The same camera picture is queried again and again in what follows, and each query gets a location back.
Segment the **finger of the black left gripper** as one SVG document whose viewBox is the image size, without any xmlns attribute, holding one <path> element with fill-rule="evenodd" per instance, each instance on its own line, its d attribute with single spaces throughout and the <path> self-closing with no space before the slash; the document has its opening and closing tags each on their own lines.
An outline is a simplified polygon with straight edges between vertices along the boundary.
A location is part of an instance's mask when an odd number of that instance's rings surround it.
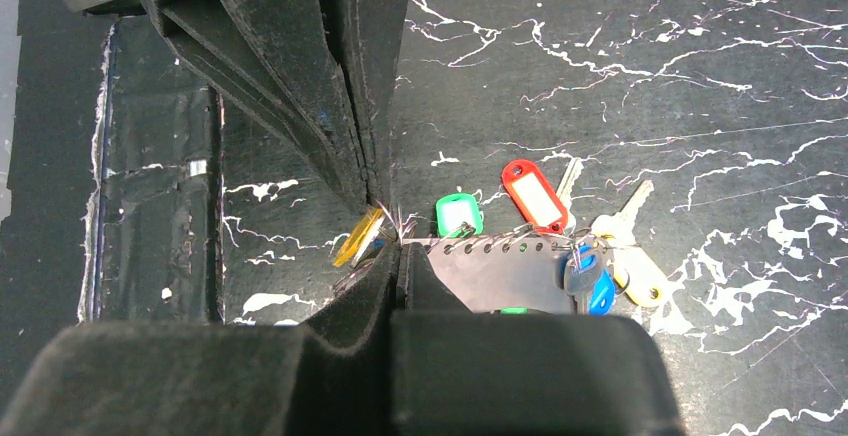
<svg viewBox="0 0 848 436">
<path fill-rule="evenodd" d="M 408 0 L 320 0 L 325 36 L 344 74 L 358 142 L 361 204 L 390 201 L 391 101 Z"/>
</svg>

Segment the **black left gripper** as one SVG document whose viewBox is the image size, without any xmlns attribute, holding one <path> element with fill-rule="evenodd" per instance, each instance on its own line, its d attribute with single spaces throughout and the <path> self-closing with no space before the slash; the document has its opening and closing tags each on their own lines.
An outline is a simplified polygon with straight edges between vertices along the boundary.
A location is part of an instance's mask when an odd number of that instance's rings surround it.
<svg viewBox="0 0 848 436">
<path fill-rule="evenodd" d="M 287 140 L 355 212 L 367 204 L 361 147 L 320 0 L 62 0 L 73 12 L 146 11 L 169 48 L 225 99 Z"/>
</svg>

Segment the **green tagged key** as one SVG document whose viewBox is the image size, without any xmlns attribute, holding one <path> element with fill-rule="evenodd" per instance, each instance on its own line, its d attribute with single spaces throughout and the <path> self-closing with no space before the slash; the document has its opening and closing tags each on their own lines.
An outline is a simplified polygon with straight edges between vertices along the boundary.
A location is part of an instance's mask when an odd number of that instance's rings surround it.
<svg viewBox="0 0 848 436">
<path fill-rule="evenodd" d="M 454 193 L 435 203 L 437 231 L 440 237 L 456 238 L 461 234 L 483 232 L 483 217 L 478 202 L 468 193 Z"/>
<path fill-rule="evenodd" d="M 509 314 L 509 315 L 522 315 L 529 314 L 530 310 L 528 308 L 523 307 L 510 307 L 510 308 L 502 308 L 498 310 L 499 314 Z"/>
</svg>

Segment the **white metal keyring plate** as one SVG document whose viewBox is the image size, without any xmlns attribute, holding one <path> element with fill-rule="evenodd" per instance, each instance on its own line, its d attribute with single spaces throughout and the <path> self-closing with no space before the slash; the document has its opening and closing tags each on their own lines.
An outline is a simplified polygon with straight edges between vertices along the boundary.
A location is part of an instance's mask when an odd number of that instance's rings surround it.
<svg viewBox="0 0 848 436">
<path fill-rule="evenodd" d="M 564 285 L 570 253 L 561 240 L 531 233 L 409 238 L 405 242 L 422 246 L 436 280 L 473 312 L 505 308 L 575 312 L 574 300 Z"/>
</svg>

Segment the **blue tagged key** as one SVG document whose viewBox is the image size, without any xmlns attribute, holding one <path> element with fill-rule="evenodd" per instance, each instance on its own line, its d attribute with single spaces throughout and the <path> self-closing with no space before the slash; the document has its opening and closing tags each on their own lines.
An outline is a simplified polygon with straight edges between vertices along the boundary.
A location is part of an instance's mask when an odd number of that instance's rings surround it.
<svg viewBox="0 0 848 436">
<path fill-rule="evenodd" d="M 578 246 L 565 264 L 563 281 L 578 314 L 602 316 L 611 310 L 616 286 L 600 247 Z"/>
</svg>

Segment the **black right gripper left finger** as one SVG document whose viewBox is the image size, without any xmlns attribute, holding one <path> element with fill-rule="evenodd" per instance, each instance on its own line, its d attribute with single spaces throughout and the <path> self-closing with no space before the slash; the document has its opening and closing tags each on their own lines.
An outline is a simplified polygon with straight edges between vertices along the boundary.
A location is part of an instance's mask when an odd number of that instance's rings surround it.
<svg viewBox="0 0 848 436">
<path fill-rule="evenodd" d="M 96 322 L 38 355 L 5 435 L 386 435 L 401 251 L 293 326 Z"/>
</svg>

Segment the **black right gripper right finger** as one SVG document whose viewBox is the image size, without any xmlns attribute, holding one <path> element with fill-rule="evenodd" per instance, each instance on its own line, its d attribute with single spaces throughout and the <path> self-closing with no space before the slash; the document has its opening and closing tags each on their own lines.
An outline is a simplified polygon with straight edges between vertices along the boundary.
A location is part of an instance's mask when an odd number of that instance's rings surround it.
<svg viewBox="0 0 848 436">
<path fill-rule="evenodd" d="M 397 435 L 679 435 L 654 340 L 620 316 L 468 310 L 406 246 L 391 319 Z"/>
</svg>

